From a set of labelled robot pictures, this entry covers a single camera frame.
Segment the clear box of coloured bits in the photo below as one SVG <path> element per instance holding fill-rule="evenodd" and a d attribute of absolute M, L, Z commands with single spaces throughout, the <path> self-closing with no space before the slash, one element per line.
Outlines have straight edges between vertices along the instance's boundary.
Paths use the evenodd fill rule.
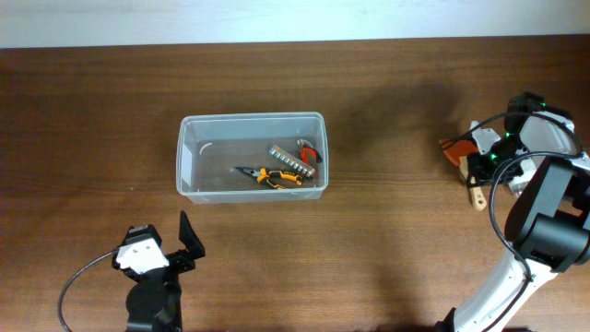
<path fill-rule="evenodd" d="M 537 171 L 534 158 L 519 160 L 511 165 L 505 175 L 507 185 L 513 196 L 521 195 Z"/>

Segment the orange scraper wooden handle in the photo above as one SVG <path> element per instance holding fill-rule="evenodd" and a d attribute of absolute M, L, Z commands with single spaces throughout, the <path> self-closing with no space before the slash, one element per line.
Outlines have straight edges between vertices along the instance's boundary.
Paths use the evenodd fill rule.
<path fill-rule="evenodd" d="M 440 139 L 439 144 L 445 157 L 460 171 L 460 174 L 469 191 L 471 205 L 474 209 L 482 211 L 487 206 L 487 200 L 480 186 L 476 186 L 476 180 L 469 175 L 467 157 L 479 155 L 478 147 L 470 140 L 460 140 L 451 146 L 450 139 Z"/>

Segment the yellow black long-nose pliers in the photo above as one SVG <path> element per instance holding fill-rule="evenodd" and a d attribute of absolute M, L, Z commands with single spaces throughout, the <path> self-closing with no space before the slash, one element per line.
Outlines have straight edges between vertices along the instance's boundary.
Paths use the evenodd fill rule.
<path fill-rule="evenodd" d="M 235 170 L 245 176 L 254 178 L 260 185 L 266 186 L 270 189 L 289 189 L 288 186 L 277 183 L 277 180 L 292 182 L 296 187 L 302 186 L 303 184 L 303 178 L 294 172 L 271 170 L 266 167 L 253 169 L 239 166 L 235 167 Z"/>

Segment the orange socket bit holder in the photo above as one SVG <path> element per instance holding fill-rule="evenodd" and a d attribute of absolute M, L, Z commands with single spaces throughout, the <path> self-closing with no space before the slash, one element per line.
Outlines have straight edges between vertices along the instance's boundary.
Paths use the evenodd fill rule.
<path fill-rule="evenodd" d="M 289 154 L 277 145 L 270 148 L 269 155 L 289 165 L 293 170 L 300 173 L 305 178 L 312 179 L 316 174 L 315 168 Z"/>

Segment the red handled cutting pliers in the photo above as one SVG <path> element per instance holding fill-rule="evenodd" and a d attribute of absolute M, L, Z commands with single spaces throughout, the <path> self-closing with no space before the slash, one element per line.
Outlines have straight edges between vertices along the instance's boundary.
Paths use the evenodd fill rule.
<path fill-rule="evenodd" d="M 316 163 L 323 162 L 322 155 L 308 140 L 300 138 L 297 143 L 300 147 L 301 160 L 304 163 L 310 164 L 310 158 L 313 158 Z"/>

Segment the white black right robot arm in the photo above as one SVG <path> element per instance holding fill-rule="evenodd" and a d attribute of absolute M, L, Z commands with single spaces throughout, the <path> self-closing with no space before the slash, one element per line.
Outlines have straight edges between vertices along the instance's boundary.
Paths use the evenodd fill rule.
<path fill-rule="evenodd" d="M 437 331 L 505 331 L 543 285 L 589 260 L 589 156 L 572 116 L 525 92 L 498 117 L 503 135 L 474 121 L 463 135 L 439 142 L 473 207 L 489 212 L 504 251 L 476 294 L 437 322 Z"/>

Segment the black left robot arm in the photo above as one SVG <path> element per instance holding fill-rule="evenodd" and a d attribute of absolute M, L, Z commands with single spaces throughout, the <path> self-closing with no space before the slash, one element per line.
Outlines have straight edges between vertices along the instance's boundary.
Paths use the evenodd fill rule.
<path fill-rule="evenodd" d="M 196 260 L 206 255 L 205 246 L 183 211 L 179 240 L 184 248 L 165 255 L 155 226 L 148 224 L 130 227 L 115 249 L 112 267 L 136 283 L 125 300 L 128 331 L 183 329 L 179 276 L 194 270 Z"/>

